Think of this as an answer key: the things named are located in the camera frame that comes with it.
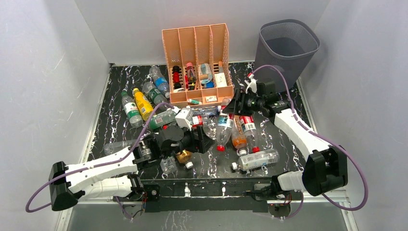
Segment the red label cola bottle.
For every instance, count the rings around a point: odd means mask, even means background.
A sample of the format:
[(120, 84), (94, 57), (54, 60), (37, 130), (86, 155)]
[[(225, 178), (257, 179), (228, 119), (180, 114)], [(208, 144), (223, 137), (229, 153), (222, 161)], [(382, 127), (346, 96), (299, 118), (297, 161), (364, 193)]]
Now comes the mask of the red label cola bottle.
[(253, 117), (241, 115), (239, 116), (239, 120), (243, 133), (246, 136), (248, 149), (252, 151), (252, 153), (259, 152), (259, 137)]

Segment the red label bottle red cap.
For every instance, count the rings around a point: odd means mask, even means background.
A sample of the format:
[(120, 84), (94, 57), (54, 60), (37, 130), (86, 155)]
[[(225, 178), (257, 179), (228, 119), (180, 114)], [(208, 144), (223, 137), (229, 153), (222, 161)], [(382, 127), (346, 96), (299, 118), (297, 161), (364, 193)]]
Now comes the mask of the red label bottle red cap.
[(225, 97), (221, 104), (221, 111), (217, 119), (216, 142), (217, 150), (225, 151), (226, 143), (231, 138), (234, 114), (224, 113), (223, 110), (230, 103), (231, 97)]

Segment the clear bottle red blue label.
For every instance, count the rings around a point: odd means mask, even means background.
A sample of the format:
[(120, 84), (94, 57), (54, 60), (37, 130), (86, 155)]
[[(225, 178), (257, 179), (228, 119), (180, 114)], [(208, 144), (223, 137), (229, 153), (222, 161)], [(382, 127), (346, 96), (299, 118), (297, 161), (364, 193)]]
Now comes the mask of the clear bottle red blue label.
[(207, 115), (194, 115), (190, 119), (190, 125), (192, 128), (197, 126), (206, 127), (208, 125), (209, 116)]

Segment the gold red tea bottle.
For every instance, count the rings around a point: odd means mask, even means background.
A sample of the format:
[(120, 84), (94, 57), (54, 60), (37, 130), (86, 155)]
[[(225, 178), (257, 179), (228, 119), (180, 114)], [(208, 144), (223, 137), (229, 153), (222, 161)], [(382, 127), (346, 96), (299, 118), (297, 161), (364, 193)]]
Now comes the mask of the gold red tea bottle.
[(176, 158), (178, 162), (180, 164), (184, 164), (187, 169), (190, 169), (193, 167), (191, 157), (192, 157), (192, 153), (186, 150), (176, 154)]

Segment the orange drink bottle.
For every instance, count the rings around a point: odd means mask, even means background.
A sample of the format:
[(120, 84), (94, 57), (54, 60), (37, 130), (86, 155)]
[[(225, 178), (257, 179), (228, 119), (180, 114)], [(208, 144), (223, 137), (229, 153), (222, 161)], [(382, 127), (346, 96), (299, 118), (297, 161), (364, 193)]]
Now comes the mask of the orange drink bottle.
[(243, 134), (241, 125), (239, 124), (238, 116), (235, 116), (233, 120), (231, 140), (238, 156), (247, 155), (247, 140), (246, 136)]

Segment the clear bottle white label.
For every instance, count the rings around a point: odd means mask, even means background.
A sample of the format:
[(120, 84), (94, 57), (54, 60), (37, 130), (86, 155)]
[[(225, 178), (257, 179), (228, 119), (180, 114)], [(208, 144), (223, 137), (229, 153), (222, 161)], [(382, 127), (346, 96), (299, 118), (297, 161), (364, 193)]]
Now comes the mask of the clear bottle white label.
[(241, 156), (237, 162), (231, 163), (231, 168), (232, 170), (248, 171), (277, 163), (279, 160), (279, 153), (275, 149), (269, 149)]

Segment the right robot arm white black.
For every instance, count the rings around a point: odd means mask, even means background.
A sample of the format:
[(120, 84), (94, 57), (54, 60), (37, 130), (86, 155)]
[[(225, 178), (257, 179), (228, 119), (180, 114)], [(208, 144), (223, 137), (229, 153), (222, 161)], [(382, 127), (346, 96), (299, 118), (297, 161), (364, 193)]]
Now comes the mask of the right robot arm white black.
[(312, 196), (341, 188), (348, 184), (347, 156), (342, 147), (318, 137), (293, 108), (291, 98), (283, 101), (274, 89), (274, 83), (257, 83), (235, 91), (224, 111), (236, 116), (250, 117), (254, 112), (269, 116), (294, 143), (306, 160), (300, 171), (287, 171), (271, 178), (271, 185), (255, 193), (269, 194), (284, 199), (290, 191), (307, 192)]

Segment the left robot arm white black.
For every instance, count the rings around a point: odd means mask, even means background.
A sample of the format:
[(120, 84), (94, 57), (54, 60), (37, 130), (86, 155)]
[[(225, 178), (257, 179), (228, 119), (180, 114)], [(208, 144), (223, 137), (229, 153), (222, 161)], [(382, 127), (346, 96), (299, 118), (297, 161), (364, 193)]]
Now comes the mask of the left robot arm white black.
[(201, 126), (192, 130), (169, 126), (99, 159), (74, 165), (56, 162), (49, 176), (51, 208), (62, 211), (80, 201), (108, 196), (139, 200), (145, 190), (136, 172), (181, 151), (205, 153), (214, 143)]

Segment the grey mesh waste bin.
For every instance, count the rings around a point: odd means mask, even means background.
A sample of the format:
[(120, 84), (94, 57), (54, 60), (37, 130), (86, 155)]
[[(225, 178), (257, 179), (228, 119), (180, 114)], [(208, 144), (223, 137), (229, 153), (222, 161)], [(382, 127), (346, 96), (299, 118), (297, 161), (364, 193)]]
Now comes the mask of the grey mesh waste bin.
[(278, 69), (284, 76), (288, 88), (292, 88), (313, 55), (320, 48), (320, 40), (305, 23), (295, 19), (267, 23), (260, 28), (254, 69), (260, 82), (273, 81), (275, 92), (286, 91)]

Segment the small white box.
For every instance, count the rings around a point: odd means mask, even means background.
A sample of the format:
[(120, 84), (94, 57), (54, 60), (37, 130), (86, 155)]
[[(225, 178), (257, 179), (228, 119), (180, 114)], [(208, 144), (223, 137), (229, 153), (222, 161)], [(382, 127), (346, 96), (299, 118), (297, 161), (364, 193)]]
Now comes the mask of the small white box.
[(205, 100), (207, 103), (209, 102), (217, 102), (217, 96), (213, 95), (213, 96), (206, 96)]

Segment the white carton box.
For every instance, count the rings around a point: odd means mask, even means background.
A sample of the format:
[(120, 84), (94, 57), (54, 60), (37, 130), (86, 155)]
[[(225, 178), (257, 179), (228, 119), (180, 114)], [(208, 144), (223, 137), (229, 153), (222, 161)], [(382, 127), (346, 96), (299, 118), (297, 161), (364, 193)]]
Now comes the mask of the white carton box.
[(216, 82), (216, 86), (218, 88), (228, 86), (225, 73), (216, 73), (214, 75), (214, 81)]

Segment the blue round object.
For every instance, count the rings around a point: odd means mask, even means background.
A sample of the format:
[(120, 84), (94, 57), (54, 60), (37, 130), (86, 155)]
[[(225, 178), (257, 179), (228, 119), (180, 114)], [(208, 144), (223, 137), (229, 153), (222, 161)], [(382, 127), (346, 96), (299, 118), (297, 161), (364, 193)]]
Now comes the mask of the blue round object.
[(206, 83), (206, 84), (204, 84), (204, 88), (205, 89), (209, 89), (209, 88), (213, 88), (214, 87), (214, 83), (213, 82), (208, 82), (208, 83)]

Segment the green white tube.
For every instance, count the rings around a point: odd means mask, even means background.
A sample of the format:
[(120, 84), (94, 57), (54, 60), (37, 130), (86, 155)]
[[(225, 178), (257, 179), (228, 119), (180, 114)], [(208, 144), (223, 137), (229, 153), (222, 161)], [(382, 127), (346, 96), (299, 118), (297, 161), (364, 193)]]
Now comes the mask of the green white tube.
[(188, 99), (187, 102), (192, 105), (202, 105), (203, 103), (196, 99)]

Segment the clear water bottle white cap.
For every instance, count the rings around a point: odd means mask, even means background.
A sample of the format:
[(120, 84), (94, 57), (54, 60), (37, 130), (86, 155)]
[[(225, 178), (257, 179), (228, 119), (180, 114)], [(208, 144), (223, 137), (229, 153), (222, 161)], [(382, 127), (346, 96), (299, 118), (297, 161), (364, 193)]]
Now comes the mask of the clear water bottle white cap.
[(173, 173), (177, 170), (176, 162), (173, 156), (162, 159), (160, 162), (160, 167), (162, 172), (166, 175)]

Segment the green tinted bottle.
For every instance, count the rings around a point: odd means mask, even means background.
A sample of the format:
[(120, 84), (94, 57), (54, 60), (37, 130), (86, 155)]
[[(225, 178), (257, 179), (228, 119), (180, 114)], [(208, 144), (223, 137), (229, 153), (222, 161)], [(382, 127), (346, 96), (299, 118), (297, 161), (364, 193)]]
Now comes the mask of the green tinted bottle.
[(175, 106), (174, 108), (168, 108), (166, 111), (154, 115), (149, 122), (149, 128), (157, 129), (174, 122), (179, 112), (180, 109)]

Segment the pink cap small bottle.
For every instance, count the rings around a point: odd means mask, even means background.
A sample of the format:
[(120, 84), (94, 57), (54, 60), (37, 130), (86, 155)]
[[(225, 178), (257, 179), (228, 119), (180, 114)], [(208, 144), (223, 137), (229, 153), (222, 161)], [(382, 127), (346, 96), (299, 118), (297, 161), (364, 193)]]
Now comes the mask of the pink cap small bottle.
[(196, 74), (192, 63), (186, 64), (186, 75), (188, 82), (188, 90), (195, 90), (196, 88)]

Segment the peach desk organizer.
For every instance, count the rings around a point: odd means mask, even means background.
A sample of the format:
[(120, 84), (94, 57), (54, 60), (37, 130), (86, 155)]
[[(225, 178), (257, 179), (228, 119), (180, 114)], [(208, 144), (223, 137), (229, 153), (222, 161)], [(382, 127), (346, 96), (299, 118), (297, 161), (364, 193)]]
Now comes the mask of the peach desk organizer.
[[(170, 102), (179, 107), (189, 105), (188, 99), (196, 99), (204, 105), (220, 105), (225, 97), (233, 97), (234, 86), (229, 72), (229, 31), (225, 23), (191, 26), (162, 30), (162, 42), (170, 84)], [(186, 64), (192, 63), (196, 74), (195, 90), (188, 90)], [(198, 72), (208, 63), (213, 75), (213, 88), (205, 89)], [(180, 67), (180, 89), (174, 89), (172, 67)], [(225, 73), (227, 87), (216, 86), (214, 75)], [(206, 96), (217, 96), (217, 102), (207, 103)]]

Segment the red black dumbbell toy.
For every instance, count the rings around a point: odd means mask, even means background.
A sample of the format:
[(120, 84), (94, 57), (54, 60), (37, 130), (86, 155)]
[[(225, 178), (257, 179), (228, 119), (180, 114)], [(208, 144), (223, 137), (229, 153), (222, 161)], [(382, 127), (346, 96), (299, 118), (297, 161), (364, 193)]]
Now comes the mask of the red black dumbbell toy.
[(181, 83), (180, 83), (180, 79), (179, 79), (179, 74), (180, 72), (180, 67), (175, 65), (172, 67), (172, 79), (173, 79), (173, 86), (174, 89), (180, 89), (181, 88)]

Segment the clear bottle dark green label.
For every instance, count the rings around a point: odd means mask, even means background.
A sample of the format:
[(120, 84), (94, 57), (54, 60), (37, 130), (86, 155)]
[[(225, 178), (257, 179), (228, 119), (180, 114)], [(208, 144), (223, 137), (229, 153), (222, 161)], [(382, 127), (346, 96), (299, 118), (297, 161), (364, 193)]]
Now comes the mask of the clear bottle dark green label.
[(148, 98), (157, 106), (160, 103), (168, 103), (167, 98), (159, 91), (159, 89), (152, 83), (146, 82), (142, 86), (142, 91)]

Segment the yellow juice bottle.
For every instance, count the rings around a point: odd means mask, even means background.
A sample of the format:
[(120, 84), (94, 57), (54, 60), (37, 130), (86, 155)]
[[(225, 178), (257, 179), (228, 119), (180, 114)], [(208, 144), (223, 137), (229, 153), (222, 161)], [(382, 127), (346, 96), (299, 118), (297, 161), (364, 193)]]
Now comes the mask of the yellow juice bottle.
[(153, 113), (152, 105), (147, 97), (138, 88), (133, 89), (133, 95), (142, 119), (147, 121), (150, 115)]

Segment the clear bottle green cap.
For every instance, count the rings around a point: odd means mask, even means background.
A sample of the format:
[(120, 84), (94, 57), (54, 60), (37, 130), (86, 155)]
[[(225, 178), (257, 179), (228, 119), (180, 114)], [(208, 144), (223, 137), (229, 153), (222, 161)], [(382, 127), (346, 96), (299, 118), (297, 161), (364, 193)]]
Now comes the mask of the clear bottle green cap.
[(127, 115), (130, 125), (133, 128), (141, 127), (143, 125), (143, 119), (137, 108), (135, 100), (126, 91), (122, 91), (121, 96), (122, 96), (122, 106), (125, 110), (125, 113)]

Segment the clear empty bottle left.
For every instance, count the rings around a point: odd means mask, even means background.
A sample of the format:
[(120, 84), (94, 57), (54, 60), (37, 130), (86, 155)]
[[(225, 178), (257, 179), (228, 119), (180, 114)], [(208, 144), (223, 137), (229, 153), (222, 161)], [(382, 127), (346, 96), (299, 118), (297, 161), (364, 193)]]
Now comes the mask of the clear empty bottle left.
[(106, 156), (115, 154), (123, 149), (126, 149), (128, 152), (134, 146), (135, 143), (136, 140), (107, 143), (104, 145), (103, 151)]

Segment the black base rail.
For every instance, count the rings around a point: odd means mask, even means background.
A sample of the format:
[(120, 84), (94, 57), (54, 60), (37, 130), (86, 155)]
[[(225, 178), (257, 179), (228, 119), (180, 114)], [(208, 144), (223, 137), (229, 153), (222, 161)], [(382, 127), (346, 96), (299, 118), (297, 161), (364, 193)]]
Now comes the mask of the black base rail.
[(207, 178), (207, 179), (149, 179), (145, 186), (158, 189), (157, 200), (149, 199), (147, 212), (165, 211), (228, 211), (249, 210), (266, 213), (273, 204), (283, 204), (274, 196), (251, 196), (247, 191), (269, 186), (270, 177)]

